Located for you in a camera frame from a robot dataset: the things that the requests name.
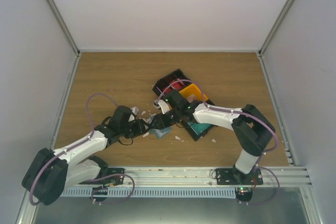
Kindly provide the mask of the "blue card holder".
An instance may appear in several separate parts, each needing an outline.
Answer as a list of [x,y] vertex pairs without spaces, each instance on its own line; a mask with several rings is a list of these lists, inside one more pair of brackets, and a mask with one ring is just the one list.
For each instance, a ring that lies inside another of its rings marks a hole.
[[150,134],[154,134],[157,138],[162,138],[169,132],[171,132],[171,130],[172,126],[166,127],[164,129],[149,129],[145,134],[143,134],[143,137],[146,137]]

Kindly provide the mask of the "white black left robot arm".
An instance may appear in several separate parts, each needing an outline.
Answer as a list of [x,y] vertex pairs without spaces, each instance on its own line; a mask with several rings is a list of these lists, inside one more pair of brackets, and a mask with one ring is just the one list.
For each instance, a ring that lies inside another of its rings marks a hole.
[[50,205],[64,190],[76,184],[96,183],[107,187],[117,183],[121,176],[113,176],[109,165],[95,153],[119,143],[121,137],[145,134],[149,124],[137,118],[138,110],[119,106],[113,116],[106,117],[83,138],[55,150],[41,149],[22,180],[22,186],[29,191],[30,203]]

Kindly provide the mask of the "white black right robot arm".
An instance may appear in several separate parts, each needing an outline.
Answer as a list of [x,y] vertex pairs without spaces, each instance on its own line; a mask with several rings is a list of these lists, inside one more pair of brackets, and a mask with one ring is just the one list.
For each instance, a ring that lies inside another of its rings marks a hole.
[[167,93],[154,103],[161,109],[150,122],[150,128],[162,130],[180,121],[195,124],[211,124],[233,131],[242,148],[232,168],[231,176],[240,185],[247,183],[254,167],[265,152],[278,146],[278,138],[272,124],[253,105],[244,108],[224,108],[204,101],[189,102],[176,91]]

